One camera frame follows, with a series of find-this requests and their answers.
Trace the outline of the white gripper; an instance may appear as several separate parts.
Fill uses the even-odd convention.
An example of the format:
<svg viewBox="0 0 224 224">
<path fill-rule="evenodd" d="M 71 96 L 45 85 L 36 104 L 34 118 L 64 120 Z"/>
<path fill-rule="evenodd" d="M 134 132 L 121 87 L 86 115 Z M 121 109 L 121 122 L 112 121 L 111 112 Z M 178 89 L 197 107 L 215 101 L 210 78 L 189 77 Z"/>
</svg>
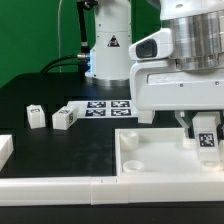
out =
<svg viewBox="0 0 224 224">
<path fill-rule="evenodd" d="M 190 110 L 224 109 L 224 56 L 215 68 L 181 71 L 170 59 L 173 51 L 169 28 L 131 45 L 129 55 L 135 61 L 130 70 L 131 99 L 138 110 L 176 111 L 185 136 L 192 138 Z"/>
</svg>

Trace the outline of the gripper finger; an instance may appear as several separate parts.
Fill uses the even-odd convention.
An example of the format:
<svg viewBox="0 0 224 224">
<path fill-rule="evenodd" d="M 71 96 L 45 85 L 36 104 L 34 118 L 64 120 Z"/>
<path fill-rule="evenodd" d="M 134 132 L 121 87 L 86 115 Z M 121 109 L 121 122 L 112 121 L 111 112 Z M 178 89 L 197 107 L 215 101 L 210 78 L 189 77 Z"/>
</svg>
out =
<svg viewBox="0 0 224 224">
<path fill-rule="evenodd" d="M 220 114 L 220 122 L 221 123 L 217 127 L 217 137 L 219 142 L 224 139 L 223 117 L 221 114 Z"/>
</svg>

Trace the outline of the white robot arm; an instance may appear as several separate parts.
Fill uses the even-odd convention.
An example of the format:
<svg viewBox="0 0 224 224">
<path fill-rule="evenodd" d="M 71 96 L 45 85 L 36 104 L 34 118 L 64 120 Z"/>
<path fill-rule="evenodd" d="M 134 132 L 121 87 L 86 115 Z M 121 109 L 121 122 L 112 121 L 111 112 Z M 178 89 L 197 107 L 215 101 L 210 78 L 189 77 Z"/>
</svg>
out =
<svg viewBox="0 0 224 224">
<path fill-rule="evenodd" d="M 131 0 L 96 0 L 96 42 L 86 79 L 129 85 L 141 123 L 173 111 L 200 144 L 221 138 L 224 110 L 224 0 L 147 0 L 159 31 L 133 42 Z"/>
</svg>

